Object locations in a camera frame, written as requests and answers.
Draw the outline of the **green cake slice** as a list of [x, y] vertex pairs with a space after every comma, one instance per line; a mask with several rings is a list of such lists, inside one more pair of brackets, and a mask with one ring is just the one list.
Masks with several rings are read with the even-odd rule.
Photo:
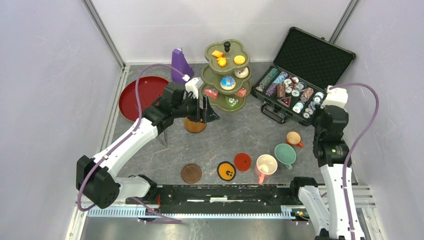
[[227, 103], [227, 105], [228, 105], [228, 107], [230, 108], [230, 109], [235, 109], [235, 108], [237, 108], [238, 107], [238, 105], [239, 105], [239, 100], [238, 99], [236, 99], [236, 98], [234, 98], [234, 97], [229, 97], [229, 96], [226, 96], [225, 97], [225, 101], [226, 101], [226, 103]]

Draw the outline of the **orange round cookie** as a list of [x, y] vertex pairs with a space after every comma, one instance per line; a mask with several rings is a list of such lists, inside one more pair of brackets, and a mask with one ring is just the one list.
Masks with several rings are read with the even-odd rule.
[[246, 58], [243, 55], [236, 55], [233, 61], [236, 65], [243, 65], [246, 62]]

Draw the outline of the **small orange cup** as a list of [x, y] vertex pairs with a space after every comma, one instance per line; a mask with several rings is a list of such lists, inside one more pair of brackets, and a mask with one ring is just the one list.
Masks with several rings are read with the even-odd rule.
[[302, 137], [298, 132], [290, 131], [286, 135], [286, 143], [291, 145], [292, 147], [303, 147]]

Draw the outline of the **black yellow round coaster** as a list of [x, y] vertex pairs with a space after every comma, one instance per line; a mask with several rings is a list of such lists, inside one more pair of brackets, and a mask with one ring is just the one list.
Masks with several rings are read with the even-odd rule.
[[235, 178], [237, 173], [235, 166], [228, 161], [220, 162], [217, 166], [216, 171], [217, 171], [218, 177], [221, 180], [226, 182], [232, 181]]

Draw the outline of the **pink cream mug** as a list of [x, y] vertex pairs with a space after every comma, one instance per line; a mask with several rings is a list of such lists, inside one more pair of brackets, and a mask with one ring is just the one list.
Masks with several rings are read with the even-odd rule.
[[263, 184], [265, 179], [273, 175], [278, 169], [278, 161], [269, 154], [260, 155], [255, 163], [255, 173], [258, 183]]

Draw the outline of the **metal tongs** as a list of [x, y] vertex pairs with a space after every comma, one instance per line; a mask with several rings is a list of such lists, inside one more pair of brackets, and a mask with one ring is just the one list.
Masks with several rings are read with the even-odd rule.
[[157, 136], [157, 140], [165, 147], [168, 147], [168, 130], [165, 129], [161, 134]]

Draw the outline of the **chocolate cream donut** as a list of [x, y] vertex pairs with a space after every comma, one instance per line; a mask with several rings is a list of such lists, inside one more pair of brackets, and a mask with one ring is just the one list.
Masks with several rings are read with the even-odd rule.
[[244, 78], [246, 78], [246, 77], [249, 75], [249, 73], [250, 73], [250, 71], [249, 71], [249, 68], [248, 68], [248, 67], [245, 67], [245, 68], [243, 68], [243, 69], [235, 70], [235, 71], [234, 71], [234, 75], [235, 75], [237, 78], [240, 78], [240, 79], [244, 79]]

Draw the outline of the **dark wooden round coaster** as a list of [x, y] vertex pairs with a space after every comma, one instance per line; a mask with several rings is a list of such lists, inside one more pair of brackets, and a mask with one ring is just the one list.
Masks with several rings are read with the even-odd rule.
[[195, 184], [202, 177], [202, 169], [194, 163], [189, 163], [181, 169], [181, 178], [187, 184]]

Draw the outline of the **teal mug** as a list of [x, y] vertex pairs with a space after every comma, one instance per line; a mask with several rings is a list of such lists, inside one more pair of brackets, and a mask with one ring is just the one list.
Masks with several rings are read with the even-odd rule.
[[287, 169], [293, 170], [293, 164], [297, 160], [297, 154], [292, 146], [287, 143], [281, 143], [275, 147], [274, 155]]

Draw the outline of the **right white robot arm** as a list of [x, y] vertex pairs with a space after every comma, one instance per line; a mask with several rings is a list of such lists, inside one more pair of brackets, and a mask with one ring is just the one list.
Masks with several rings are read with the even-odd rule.
[[351, 148], [343, 140], [349, 121], [346, 97], [327, 95], [316, 110], [313, 154], [323, 176], [327, 203], [310, 177], [295, 177], [289, 199], [303, 204], [317, 240], [364, 240], [353, 199]]

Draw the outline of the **pink cake slice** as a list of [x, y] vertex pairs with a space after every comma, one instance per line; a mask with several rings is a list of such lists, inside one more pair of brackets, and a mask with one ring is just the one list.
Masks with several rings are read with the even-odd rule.
[[219, 96], [219, 92], [215, 88], [205, 89], [204, 93], [212, 99], [217, 99]]

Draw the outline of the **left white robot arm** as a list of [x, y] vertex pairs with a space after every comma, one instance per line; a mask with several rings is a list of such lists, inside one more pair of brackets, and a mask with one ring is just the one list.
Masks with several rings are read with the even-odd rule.
[[170, 127], [175, 119], [188, 118], [192, 122], [207, 123], [218, 119], [211, 109], [207, 96], [199, 97], [194, 85], [171, 82], [147, 107], [134, 124], [115, 142], [92, 157], [83, 155], [76, 163], [77, 207], [82, 206], [82, 197], [88, 198], [92, 206], [105, 209], [121, 199], [139, 197], [145, 204], [153, 203], [157, 190], [144, 177], [118, 177], [121, 168], [144, 145]]

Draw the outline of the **light wooden round coaster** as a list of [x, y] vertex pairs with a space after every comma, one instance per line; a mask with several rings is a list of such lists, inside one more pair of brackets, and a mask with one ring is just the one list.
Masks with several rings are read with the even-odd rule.
[[188, 132], [197, 134], [201, 133], [207, 127], [207, 124], [202, 122], [194, 122], [186, 118], [184, 121], [184, 127]]

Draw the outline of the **blue frosted donut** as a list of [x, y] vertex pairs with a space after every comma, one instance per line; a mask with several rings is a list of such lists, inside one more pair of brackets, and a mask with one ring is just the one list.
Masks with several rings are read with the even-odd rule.
[[220, 86], [222, 89], [229, 91], [235, 88], [236, 86], [236, 80], [232, 76], [224, 76], [220, 80]]

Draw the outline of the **pink roll cake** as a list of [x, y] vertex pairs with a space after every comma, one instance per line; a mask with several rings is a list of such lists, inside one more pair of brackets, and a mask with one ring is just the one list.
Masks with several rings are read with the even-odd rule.
[[239, 91], [235, 93], [235, 95], [240, 98], [244, 98], [246, 94], [247, 94], [247, 89], [245, 87], [242, 87]]

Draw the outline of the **small orange pastry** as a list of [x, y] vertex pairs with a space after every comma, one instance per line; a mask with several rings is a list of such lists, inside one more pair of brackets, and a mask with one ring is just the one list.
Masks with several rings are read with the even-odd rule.
[[218, 57], [217, 59], [217, 64], [219, 67], [225, 67], [227, 65], [227, 59], [225, 57]]

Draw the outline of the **orange square pastry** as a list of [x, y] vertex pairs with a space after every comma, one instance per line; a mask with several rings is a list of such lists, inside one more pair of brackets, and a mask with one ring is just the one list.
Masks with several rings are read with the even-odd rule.
[[216, 57], [216, 58], [221, 58], [223, 56], [223, 52], [219, 51], [219, 50], [214, 50], [211, 55]]

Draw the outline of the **red round coaster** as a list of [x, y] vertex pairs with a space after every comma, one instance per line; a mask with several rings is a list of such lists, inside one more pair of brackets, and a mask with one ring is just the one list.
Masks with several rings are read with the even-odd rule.
[[234, 157], [234, 166], [238, 171], [248, 171], [251, 167], [251, 164], [251, 157], [247, 153], [240, 152]]

